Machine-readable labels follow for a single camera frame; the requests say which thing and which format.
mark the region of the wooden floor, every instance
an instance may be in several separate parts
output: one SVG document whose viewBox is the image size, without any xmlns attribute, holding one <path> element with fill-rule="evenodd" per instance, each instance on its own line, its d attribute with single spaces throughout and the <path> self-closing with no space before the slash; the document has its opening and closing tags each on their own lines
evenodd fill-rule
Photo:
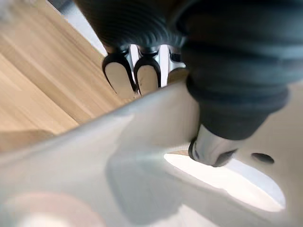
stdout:
<svg viewBox="0 0 303 227">
<path fill-rule="evenodd" d="M 0 24 L 0 151 L 68 131 L 121 100 L 97 52 L 51 5 L 13 9 Z"/>
</svg>

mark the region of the white surface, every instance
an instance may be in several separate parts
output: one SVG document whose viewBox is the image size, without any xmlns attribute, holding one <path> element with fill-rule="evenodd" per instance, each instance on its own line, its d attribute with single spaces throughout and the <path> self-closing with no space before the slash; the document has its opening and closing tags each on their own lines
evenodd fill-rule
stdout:
<svg viewBox="0 0 303 227">
<path fill-rule="evenodd" d="M 301 226 L 302 96 L 303 88 L 294 86 L 288 107 L 272 115 L 236 156 L 272 178 L 285 205 L 265 195 L 269 193 L 258 189 L 258 182 L 248 179 L 249 184 L 241 185 L 245 174 L 233 169 L 221 173 L 223 180 L 216 173 L 217 182 L 211 183 L 212 173 L 189 174 L 165 160 L 165 153 L 187 149 L 197 132 L 198 106 L 180 83 L 65 135 L 2 155 L 0 226 L 16 226 L 21 217 L 39 214 L 22 206 L 24 194 L 37 193 L 68 195 L 108 227 Z M 275 163 L 252 159 L 254 152 L 269 154 Z M 226 174 L 232 178 L 226 180 Z M 44 215 L 70 224 L 68 215 Z"/>
</svg>

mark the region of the round hole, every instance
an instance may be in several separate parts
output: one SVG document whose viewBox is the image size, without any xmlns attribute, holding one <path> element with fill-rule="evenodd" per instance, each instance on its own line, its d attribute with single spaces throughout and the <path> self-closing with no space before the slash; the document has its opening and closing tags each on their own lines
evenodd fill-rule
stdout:
<svg viewBox="0 0 303 227">
<path fill-rule="evenodd" d="M 269 155 L 266 155 L 266 154 L 262 154 L 262 153 L 252 153 L 251 156 L 260 161 L 260 162 L 263 162 L 263 163 L 266 163 L 266 164 L 274 164 L 274 159 L 269 156 Z"/>
</svg>

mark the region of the hole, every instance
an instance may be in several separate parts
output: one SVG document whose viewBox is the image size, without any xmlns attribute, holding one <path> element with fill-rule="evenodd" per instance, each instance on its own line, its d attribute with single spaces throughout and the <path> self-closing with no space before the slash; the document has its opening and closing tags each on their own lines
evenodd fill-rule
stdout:
<svg viewBox="0 0 303 227">
<path fill-rule="evenodd" d="M 251 156 L 260 161 L 260 162 L 263 162 L 263 163 L 266 163 L 266 164 L 274 164 L 274 159 L 269 156 L 269 155 L 266 155 L 266 154 L 262 154 L 262 153 L 252 153 Z"/>
</svg>

